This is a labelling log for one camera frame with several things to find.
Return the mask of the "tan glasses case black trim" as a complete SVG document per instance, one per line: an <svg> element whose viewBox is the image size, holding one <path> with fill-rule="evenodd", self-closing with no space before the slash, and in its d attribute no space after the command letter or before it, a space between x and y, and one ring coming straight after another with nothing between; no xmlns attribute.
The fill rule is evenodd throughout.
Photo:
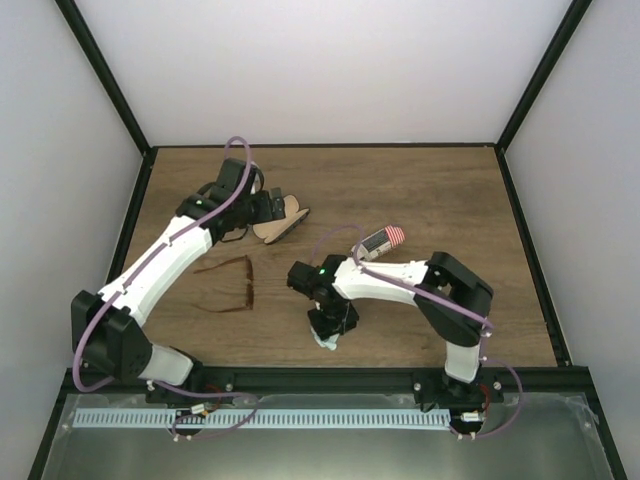
<svg viewBox="0 0 640 480"><path fill-rule="evenodd" d="M272 245L300 225L309 215L308 207L302 208L294 195L286 195L284 198L284 214L282 219L273 220L252 226L253 234L265 245Z"/></svg>

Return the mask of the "brown sunglasses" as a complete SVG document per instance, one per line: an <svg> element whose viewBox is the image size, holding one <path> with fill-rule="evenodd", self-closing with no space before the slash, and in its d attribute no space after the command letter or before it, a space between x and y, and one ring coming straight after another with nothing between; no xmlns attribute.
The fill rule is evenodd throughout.
<svg viewBox="0 0 640 480"><path fill-rule="evenodd" d="M254 268L248 255L200 267L195 275L201 287L191 305L201 312L226 314L254 308Z"/></svg>

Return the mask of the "tan glasses case striped trim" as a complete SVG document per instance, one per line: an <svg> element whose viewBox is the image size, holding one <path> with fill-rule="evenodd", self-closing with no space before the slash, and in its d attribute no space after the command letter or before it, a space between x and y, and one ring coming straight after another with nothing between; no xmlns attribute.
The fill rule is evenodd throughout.
<svg viewBox="0 0 640 480"><path fill-rule="evenodd" d="M360 261L371 262L397 248L406 240L404 229L397 225L387 225L366 236L351 248Z"/></svg>

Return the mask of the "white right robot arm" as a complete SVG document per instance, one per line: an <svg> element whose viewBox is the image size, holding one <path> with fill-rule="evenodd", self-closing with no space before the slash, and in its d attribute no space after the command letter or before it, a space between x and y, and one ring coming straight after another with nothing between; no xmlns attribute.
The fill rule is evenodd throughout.
<svg viewBox="0 0 640 480"><path fill-rule="evenodd" d="M317 267L296 263L287 285L314 302L308 312L312 332L329 349L357 324L355 300L417 308L446 343L447 396L465 403L479 392L480 344L493 330L488 316L494 291L452 255L436 252L428 260L403 264L330 255Z"/></svg>

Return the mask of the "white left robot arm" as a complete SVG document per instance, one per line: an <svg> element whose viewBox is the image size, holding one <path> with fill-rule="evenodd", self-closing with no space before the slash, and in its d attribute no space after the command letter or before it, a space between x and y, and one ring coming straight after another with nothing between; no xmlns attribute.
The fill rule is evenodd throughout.
<svg viewBox="0 0 640 480"><path fill-rule="evenodd" d="M176 209L160 237L118 278L71 303L76 388L93 392L111 382L143 380L169 385L181 403L196 402L203 377L188 354L153 343L144 332L152 310L174 282L229 232L254 228L267 244L304 219L292 195L226 191L204 185Z"/></svg>

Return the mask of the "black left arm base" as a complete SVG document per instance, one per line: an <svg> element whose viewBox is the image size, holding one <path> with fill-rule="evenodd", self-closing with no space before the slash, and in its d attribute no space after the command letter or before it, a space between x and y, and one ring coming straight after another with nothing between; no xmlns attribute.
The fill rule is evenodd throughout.
<svg viewBox="0 0 640 480"><path fill-rule="evenodd" d="M146 392L150 404L186 406L200 402L229 402L235 394L235 375L228 368L198 365L179 385L155 382L154 389Z"/></svg>

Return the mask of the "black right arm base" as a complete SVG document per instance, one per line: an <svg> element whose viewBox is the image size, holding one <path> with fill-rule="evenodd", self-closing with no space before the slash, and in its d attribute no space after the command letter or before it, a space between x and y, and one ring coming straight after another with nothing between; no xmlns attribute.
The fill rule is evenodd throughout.
<svg viewBox="0 0 640 480"><path fill-rule="evenodd" d="M422 409L476 409L486 400L491 405L501 404L504 395L494 387L497 380L494 372L484 367L470 383L447 376L443 368L419 369L411 374L414 401Z"/></svg>

